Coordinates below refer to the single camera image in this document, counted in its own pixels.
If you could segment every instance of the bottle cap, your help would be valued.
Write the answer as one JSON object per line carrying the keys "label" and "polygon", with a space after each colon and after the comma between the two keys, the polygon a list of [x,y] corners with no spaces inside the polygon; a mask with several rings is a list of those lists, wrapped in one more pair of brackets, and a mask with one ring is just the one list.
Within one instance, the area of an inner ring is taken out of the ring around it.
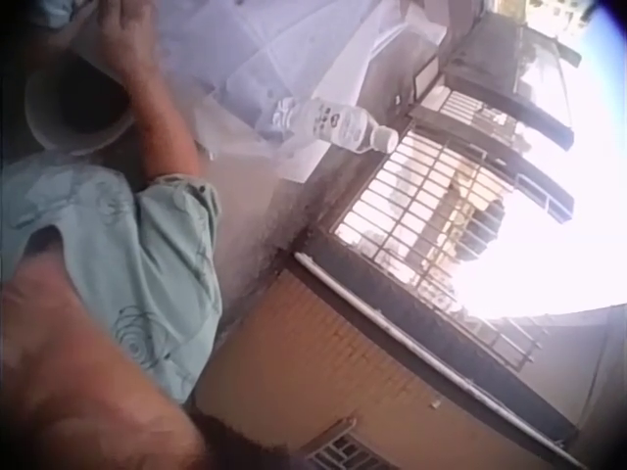
{"label": "bottle cap", "polygon": [[399,133],[385,125],[379,125],[372,131],[372,140],[370,141],[372,148],[383,152],[385,154],[391,154],[399,145]]}

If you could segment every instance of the plastic bottle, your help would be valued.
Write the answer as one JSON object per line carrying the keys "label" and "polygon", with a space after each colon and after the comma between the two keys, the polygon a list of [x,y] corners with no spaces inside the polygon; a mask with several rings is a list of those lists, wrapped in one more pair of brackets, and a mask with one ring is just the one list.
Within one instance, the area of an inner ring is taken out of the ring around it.
{"label": "plastic bottle", "polygon": [[314,98],[281,100],[272,116],[273,125],[297,137],[320,139],[356,154],[374,149],[389,154],[399,143],[399,133],[379,125],[368,111]]}

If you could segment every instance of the bottle label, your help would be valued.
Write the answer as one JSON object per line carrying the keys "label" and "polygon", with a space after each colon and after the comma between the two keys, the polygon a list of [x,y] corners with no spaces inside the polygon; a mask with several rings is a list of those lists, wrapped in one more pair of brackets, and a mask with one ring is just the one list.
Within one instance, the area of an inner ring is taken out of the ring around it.
{"label": "bottle label", "polygon": [[349,150],[358,148],[367,129],[367,115],[360,110],[321,102],[313,122],[313,135]]}

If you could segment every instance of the sky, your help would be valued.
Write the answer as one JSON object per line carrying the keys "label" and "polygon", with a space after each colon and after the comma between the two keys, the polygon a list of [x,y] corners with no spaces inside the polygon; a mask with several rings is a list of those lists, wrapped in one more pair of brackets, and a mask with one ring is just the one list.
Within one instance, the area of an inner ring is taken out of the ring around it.
{"label": "sky", "polygon": [[550,220],[527,198],[506,201],[499,239],[461,266],[454,282],[470,314],[561,314],[627,302],[625,38],[598,10],[565,66],[575,143],[563,176],[573,219]]}

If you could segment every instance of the window grille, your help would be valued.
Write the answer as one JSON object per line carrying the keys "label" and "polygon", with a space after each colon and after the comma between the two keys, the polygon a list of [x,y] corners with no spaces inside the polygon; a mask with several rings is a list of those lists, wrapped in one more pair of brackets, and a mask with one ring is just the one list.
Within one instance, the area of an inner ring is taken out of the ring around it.
{"label": "window grille", "polygon": [[319,470],[395,470],[396,467],[350,434],[340,436],[310,456]]}
{"label": "window grille", "polygon": [[481,155],[467,158],[469,152],[485,157],[457,141],[443,145],[410,131],[335,235],[519,370],[532,360],[539,338],[517,328],[514,341],[502,333],[502,322],[467,315],[453,284],[458,266],[480,257],[496,238],[504,197],[515,189],[478,164]]}

